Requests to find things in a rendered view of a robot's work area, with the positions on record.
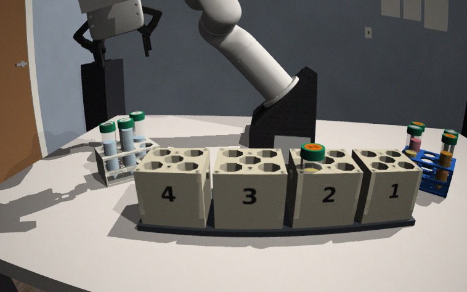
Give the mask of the conical tube with pink liquid and green cap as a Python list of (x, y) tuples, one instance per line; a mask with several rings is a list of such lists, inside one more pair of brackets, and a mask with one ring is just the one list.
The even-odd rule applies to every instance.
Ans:
[(415, 126), (419, 126), (419, 127), (422, 127), (423, 130), (422, 130), (422, 135), (420, 136), (420, 142), (419, 142), (419, 146), (418, 146), (418, 152), (420, 152), (420, 148), (421, 148), (421, 141), (422, 141), (422, 138), (423, 138), (423, 132), (424, 132), (424, 129), (425, 129), (425, 124), (423, 123), (419, 123), (419, 122), (411, 122), (411, 125), (415, 125)]

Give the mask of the blue tube rack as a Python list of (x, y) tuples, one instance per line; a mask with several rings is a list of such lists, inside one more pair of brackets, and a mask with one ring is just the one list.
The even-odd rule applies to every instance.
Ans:
[[(429, 156), (426, 156), (424, 154), (430, 154), (430, 155), (433, 155), (435, 157), (429, 157)], [(452, 180), (456, 159), (452, 158), (450, 168), (445, 168), (445, 167), (442, 167), (442, 166), (438, 165), (439, 155), (440, 154), (420, 149), (420, 152), (417, 153), (416, 158), (410, 158), (410, 157), (408, 157), (408, 158), (411, 159), (412, 161), (416, 162), (417, 166), (419, 166), (420, 168), (423, 167), (423, 168), (427, 168), (427, 169), (432, 170), (432, 171), (429, 171), (429, 170), (421, 168), (423, 170), (423, 175), (422, 175), (422, 178), (421, 178), (421, 183), (420, 183), (419, 190), (427, 192), (427, 193), (431, 193), (433, 195), (437, 195), (437, 196), (440, 196), (440, 197), (443, 197), (443, 198), (446, 198), (447, 193), (449, 191), (450, 183), (451, 183), (451, 180)], [(425, 161), (423, 161), (421, 159), (431, 160), (433, 163), (428, 163), (428, 162), (425, 162)], [(449, 172), (449, 176), (447, 177), (446, 182), (434, 179), (435, 174), (436, 174), (436, 169), (441, 169), (441, 170)], [(440, 188), (439, 190), (436, 189), (435, 184), (442, 186), (442, 188)]]

